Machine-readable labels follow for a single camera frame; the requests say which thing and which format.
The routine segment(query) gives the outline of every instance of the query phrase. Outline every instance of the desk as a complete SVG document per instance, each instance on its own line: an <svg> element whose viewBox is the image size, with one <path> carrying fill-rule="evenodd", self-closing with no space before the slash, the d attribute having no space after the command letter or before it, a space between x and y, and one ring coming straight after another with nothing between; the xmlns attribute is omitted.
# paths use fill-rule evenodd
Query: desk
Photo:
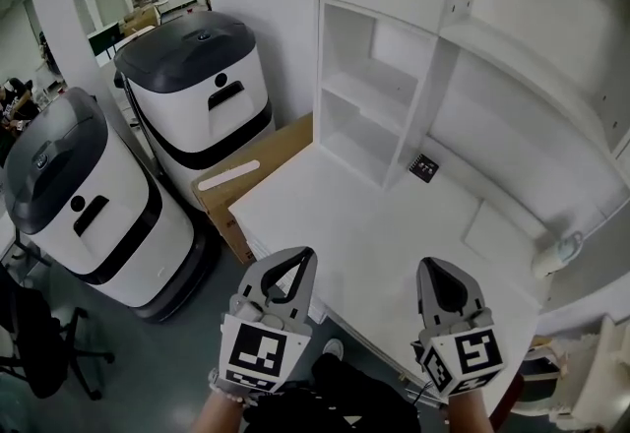
<svg viewBox="0 0 630 433"><path fill-rule="evenodd" d="M517 248L498 270L463 242L480 205L442 171L430 184L407 174L382 191L311 145L230 211L255 254L312 247L318 256L316 301L417 384L426 381L410 346L423 328L415 286L419 260L437 256L475 277L508 363L483 390L489 413L530 346L548 282L515 287L530 273L531 254Z"/></svg>

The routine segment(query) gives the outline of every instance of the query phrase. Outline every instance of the sneaker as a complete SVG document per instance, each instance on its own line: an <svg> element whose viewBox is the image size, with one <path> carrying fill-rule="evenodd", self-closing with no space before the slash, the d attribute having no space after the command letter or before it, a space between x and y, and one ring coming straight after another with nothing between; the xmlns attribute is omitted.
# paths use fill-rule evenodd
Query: sneaker
<svg viewBox="0 0 630 433"><path fill-rule="evenodd" d="M344 359L344 343L339 339L330 339L324 345L322 354L332 354L341 361Z"/></svg>

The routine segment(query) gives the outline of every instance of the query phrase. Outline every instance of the shelf board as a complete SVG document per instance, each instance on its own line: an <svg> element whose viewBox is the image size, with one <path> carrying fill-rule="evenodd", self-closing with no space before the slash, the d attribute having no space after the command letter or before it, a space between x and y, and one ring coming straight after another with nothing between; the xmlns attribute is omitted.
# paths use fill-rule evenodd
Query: shelf board
<svg viewBox="0 0 630 433"><path fill-rule="evenodd" d="M383 186L398 138L357 114L343 128L326 138L325 150L377 186Z"/></svg>
<svg viewBox="0 0 630 433"><path fill-rule="evenodd" d="M537 93L609 155L601 121L587 103L584 93L521 42L471 17L443 28L440 35Z"/></svg>
<svg viewBox="0 0 630 433"><path fill-rule="evenodd" d="M322 82L322 88L357 106L363 116L400 136L417 79L376 59L366 59Z"/></svg>

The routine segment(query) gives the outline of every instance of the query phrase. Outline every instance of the office chair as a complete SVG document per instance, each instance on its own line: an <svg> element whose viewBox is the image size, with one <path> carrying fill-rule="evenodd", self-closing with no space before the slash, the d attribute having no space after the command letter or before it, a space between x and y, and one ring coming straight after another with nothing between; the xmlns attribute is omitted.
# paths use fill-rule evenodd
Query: office chair
<svg viewBox="0 0 630 433"><path fill-rule="evenodd" d="M61 388L70 366L90 399L100 400L100 391L90 389L77 359L97 357L112 363L114 355L75 348L79 318L88 318L88 313L75 309L70 323L62 327L39 291L19 286L0 266L0 326L11 334L18 353L0 357L0 372L28 382L36 397L48 398Z"/></svg>

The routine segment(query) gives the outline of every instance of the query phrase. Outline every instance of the black robot lid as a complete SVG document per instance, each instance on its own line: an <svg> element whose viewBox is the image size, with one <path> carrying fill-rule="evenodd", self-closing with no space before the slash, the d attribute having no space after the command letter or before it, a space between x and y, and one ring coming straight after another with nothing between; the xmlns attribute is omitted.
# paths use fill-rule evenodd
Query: black robot lid
<svg viewBox="0 0 630 433"><path fill-rule="evenodd" d="M105 117L81 89L69 89L39 113L4 166L7 212L18 230L43 230L90 175L106 144Z"/></svg>
<svg viewBox="0 0 630 433"><path fill-rule="evenodd" d="M254 32L217 12L182 15L129 42L116 68L143 89L174 93L207 80L256 46Z"/></svg>

